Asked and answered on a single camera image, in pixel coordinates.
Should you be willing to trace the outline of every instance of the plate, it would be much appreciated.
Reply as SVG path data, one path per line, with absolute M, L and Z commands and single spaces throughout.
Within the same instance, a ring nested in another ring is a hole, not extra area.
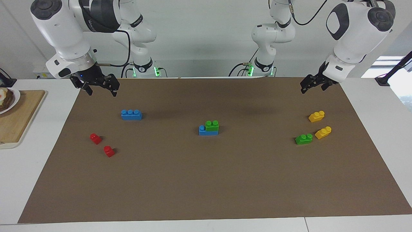
M 3 111 L 0 111 L 0 114 L 3 114 L 3 113 L 6 113 L 7 111 L 9 111 L 11 108 L 13 108 L 16 104 L 17 104 L 17 102 L 20 100 L 20 91 L 18 91 L 17 89 L 14 89 L 14 88 L 8 88 L 10 91 L 12 91 L 13 92 L 13 94 L 14 94 L 14 96 L 13 96 L 13 102 L 12 102 L 12 104 L 10 105 L 10 107 L 9 108 L 7 108 L 7 109 L 5 109 L 5 110 L 3 110 Z

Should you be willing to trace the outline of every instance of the green block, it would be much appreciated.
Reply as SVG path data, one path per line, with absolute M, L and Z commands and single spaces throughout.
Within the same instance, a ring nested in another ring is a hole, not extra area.
M 309 144 L 313 141 L 313 135 L 301 135 L 295 139 L 297 145 Z
M 217 120 L 206 121 L 205 123 L 206 131 L 219 131 L 219 122 Z

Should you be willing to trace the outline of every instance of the white table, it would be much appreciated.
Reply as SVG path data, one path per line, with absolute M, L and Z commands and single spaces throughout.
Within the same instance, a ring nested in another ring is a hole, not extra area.
M 15 225 L 74 104 L 78 91 L 70 80 L 19 80 L 19 90 L 48 94 L 22 143 L 0 150 L 0 232 L 3 231 L 198 231 L 198 232 L 406 232 L 412 215 L 325 218 L 273 218 L 100 222 Z M 373 79 L 349 78 L 342 84 L 372 141 L 409 204 L 412 202 L 412 113 L 390 88 Z

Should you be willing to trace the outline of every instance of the wooden cutting board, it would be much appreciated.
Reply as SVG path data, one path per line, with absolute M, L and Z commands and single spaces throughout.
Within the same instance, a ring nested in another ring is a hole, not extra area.
M 0 114 L 0 149 L 17 147 L 40 108 L 46 91 L 20 91 L 20 100 L 9 111 Z

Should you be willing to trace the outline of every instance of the red block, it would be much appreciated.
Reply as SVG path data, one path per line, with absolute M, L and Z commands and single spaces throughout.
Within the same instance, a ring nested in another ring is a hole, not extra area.
M 96 135 L 95 133 L 93 133 L 93 134 L 90 135 L 90 139 L 91 139 L 96 145 L 99 144 L 99 143 L 102 141 L 102 139 L 101 139 L 98 135 Z
M 110 146 L 104 147 L 104 152 L 106 153 L 106 155 L 109 158 L 112 157 L 115 154 L 115 152 L 113 151 L 113 149 Z

